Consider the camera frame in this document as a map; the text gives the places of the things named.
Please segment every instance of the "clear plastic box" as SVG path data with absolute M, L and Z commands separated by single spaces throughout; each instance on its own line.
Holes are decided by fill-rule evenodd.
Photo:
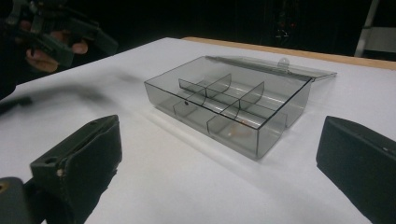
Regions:
M 334 72 L 205 56 L 145 82 L 155 107 L 222 144 L 261 158 L 303 113 L 313 81 Z

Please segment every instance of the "black padded object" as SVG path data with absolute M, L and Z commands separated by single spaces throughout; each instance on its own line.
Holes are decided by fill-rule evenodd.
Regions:
M 318 168 L 373 223 L 396 223 L 396 143 L 358 123 L 327 117 Z

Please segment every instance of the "black background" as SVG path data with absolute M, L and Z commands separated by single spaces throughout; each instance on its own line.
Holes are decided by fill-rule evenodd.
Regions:
M 274 36 L 283 2 L 291 6 L 283 11 L 295 23 L 295 29 L 287 40 L 279 42 Z M 0 13 L 5 17 L 12 3 L 9 0 L 0 4 Z M 371 0 L 69 0 L 67 3 L 99 21 L 102 29 L 119 41 L 119 52 L 163 37 L 198 36 L 349 56 L 354 54 L 370 4 Z M 396 27 L 396 1 L 381 1 L 375 25 Z

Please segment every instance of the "white tabletop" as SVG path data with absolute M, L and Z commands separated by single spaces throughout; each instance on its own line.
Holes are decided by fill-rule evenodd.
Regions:
M 284 55 L 165 38 L 18 86 L 0 107 L 0 176 L 29 164 L 85 123 L 117 114 L 123 160 L 87 223 L 369 223 L 318 168 L 326 116 L 396 140 L 396 71 L 289 56 L 338 73 L 315 82 L 301 117 L 253 161 L 155 109 L 143 82 L 205 55 Z

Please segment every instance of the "person's hand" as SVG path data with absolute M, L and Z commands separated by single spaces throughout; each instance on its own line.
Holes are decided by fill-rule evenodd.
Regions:
M 32 24 L 29 21 L 22 21 L 20 28 L 23 30 L 30 30 L 31 26 Z M 67 43 L 69 37 L 69 33 L 67 31 L 52 32 L 51 35 L 64 43 Z M 80 43 L 74 44 L 72 46 L 72 50 L 76 54 L 85 54 L 88 51 L 88 45 L 82 40 Z M 35 69 L 43 72 L 52 73 L 58 69 L 58 62 L 40 49 L 35 49 L 34 51 L 31 49 L 26 50 L 26 62 Z

